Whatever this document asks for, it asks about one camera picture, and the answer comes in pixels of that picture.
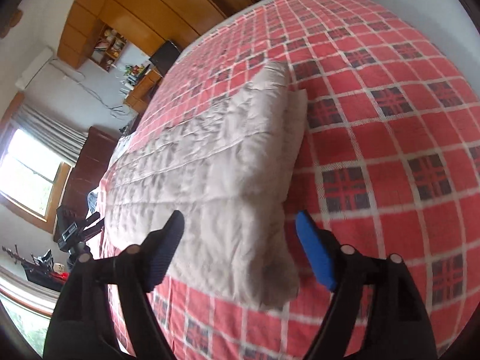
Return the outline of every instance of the wooden desk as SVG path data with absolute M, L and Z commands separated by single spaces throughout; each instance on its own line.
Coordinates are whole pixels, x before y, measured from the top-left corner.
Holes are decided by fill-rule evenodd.
M 135 88 L 129 93 L 123 103 L 139 114 L 143 114 L 150 103 L 148 93 L 160 80 L 162 80 L 162 77 L 156 69 L 149 71 L 135 85 Z

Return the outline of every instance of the wooden headboard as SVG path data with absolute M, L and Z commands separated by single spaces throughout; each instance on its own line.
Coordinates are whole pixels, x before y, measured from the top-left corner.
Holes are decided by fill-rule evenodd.
M 70 172 L 61 201 L 61 204 L 70 208 L 77 218 L 85 219 L 88 213 L 88 192 L 98 186 L 107 171 L 116 145 L 116 139 L 97 128 L 90 127 L 88 130 L 88 138 L 75 167 Z M 55 230 L 53 235 L 55 242 L 63 230 L 65 229 Z

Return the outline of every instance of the cable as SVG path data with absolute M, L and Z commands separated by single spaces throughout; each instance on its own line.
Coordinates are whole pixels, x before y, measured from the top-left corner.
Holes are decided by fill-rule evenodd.
M 40 69 L 37 70 L 37 73 L 33 74 L 33 77 L 30 78 L 30 81 L 28 81 L 27 85 L 25 85 L 25 89 L 27 88 L 28 85 L 30 85 L 30 83 L 31 83 L 31 82 L 33 81 L 33 79 L 37 76 L 37 74 L 40 73 L 40 71 L 44 68 L 44 66 L 45 66 L 47 63 L 49 63 L 49 62 L 50 62 L 50 60 L 48 60 L 47 62 L 45 62 L 45 63 L 40 67 Z
M 47 62 L 45 62 L 45 64 L 43 64 L 43 66 L 45 66 L 47 63 L 49 63 L 51 66 L 53 66 L 55 69 L 57 69 L 58 71 L 62 72 L 66 77 L 68 77 L 69 79 L 71 79 L 74 83 L 76 83 L 77 85 L 80 85 L 80 87 L 85 91 L 87 92 L 90 96 L 92 96 L 95 100 L 97 100 L 100 104 L 102 104 L 106 109 L 110 110 L 110 115 L 118 120 L 126 120 L 128 116 L 131 115 L 131 110 L 128 106 L 125 106 L 124 104 L 120 104 L 120 105 L 116 105 L 115 107 L 110 107 L 108 106 L 108 104 L 106 104 L 103 99 L 100 97 L 100 95 L 95 92 L 93 89 L 85 86 L 82 84 L 83 81 L 85 81 L 86 77 L 85 77 L 85 74 L 83 74 L 82 72 L 76 70 L 75 72 L 76 73 L 79 73 L 83 76 L 83 79 L 82 81 L 78 81 L 76 78 L 68 75 L 67 73 L 65 73 L 62 69 L 60 69 L 59 67 L 55 66 L 54 64 L 52 64 L 51 62 L 53 61 L 58 61 L 58 58 L 54 58 L 54 59 L 51 59 Z

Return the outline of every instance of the curtain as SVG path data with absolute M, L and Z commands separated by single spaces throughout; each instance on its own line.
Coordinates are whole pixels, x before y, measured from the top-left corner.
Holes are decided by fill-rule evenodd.
M 74 167 L 88 134 L 78 132 L 23 103 L 11 120 L 27 134 L 44 144 L 64 162 Z

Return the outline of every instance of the white comforter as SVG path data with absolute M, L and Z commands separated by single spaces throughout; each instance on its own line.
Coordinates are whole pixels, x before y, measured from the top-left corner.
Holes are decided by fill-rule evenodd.
M 307 99 L 287 92 L 288 81 L 287 66 L 269 62 L 236 95 L 124 154 L 106 191 L 112 243 L 140 244 L 178 209 L 185 234 L 168 271 L 174 279 L 254 308 L 296 297 L 282 202 Z

